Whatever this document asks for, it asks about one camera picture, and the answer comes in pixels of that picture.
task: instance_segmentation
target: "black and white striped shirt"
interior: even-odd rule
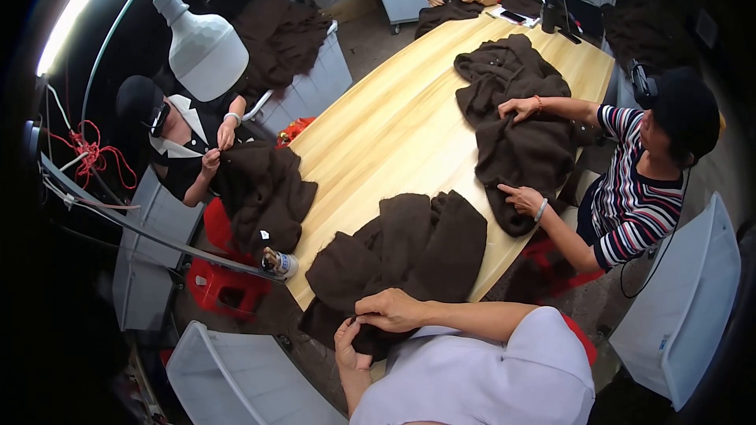
[[[645,151],[640,143],[643,111],[601,105],[601,126],[619,140],[609,171],[591,203],[591,221],[599,240],[593,245],[605,270],[638,257],[669,233],[680,219],[683,177],[659,181],[638,174]]]

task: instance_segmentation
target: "smartphone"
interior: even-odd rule
[[[580,43],[582,43],[582,41],[580,41],[580,38],[576,37],[574,34],[570,33],[569,31],[565,31],[564,28],[560,28],[560,33],[576,45],[579,45]]]
[[[514,20],[517,23],[523,23],[527,18],[523,17],[522,15],[517,15],[516,13],[510,12],[509,10],[503,10],[501,12],[501,16],[507,17],[510,20]]]

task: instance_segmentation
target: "light wood tabletop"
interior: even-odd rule
[[[488,222],[487,247],[469,300],[480,300],[532,236],[512,238],[498,226],[474,168],[475,133],[454,92],[468,85],[454,58],[484,41],[524,33],[567,81],[572,96],[600,102],[614,59],[583,41],[481,14],[446,22],[357,82],[292,143],[302,178],[319,184],[294,252],[299,271],[287,286],[304,310],[314,294],[305,271],[337,231],[352,234],[378,215],[378,202],[405,192],[454,189]]]

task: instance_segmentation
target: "fluorescent light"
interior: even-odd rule
[[[42,76],[46,73],[53,62],[55,56],[61,51],[63,43],[66,41],[68,34],[71,33],[73,25],[76,23],[76,19],[82,12],[84,7],[90,0],[69,0],[66,4],[66,8],[63,9],[63,13],[58,17],[55,26],[50,33],[47,44],[44,45],[44,51],[41,58],[39,58],[39,64],[37,65],[37,76]]]

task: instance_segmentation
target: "bracelet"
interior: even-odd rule
[[[239,125],[241,125],[241,117],[239,115],[234,114],[233,112],[228,112],[226,115],[223,116],[223,121],[226,121],[226,117],[229,115],[233,115],[233,118],[236,118],[237,126],[236,128],[239,128]]]
[[[536,223],[538,223],[538,221],[541,219],[541,216],[543,215],[543,211],[546,210],[546,205],[548,205],[548,203],[549,203],[549,199],[547,199],[547,198],[544,197],[543,198],[543,203],[541,203],[541,208],[538,209],[538,213],[536,213],[535,217],[533,218],[533,220]]]

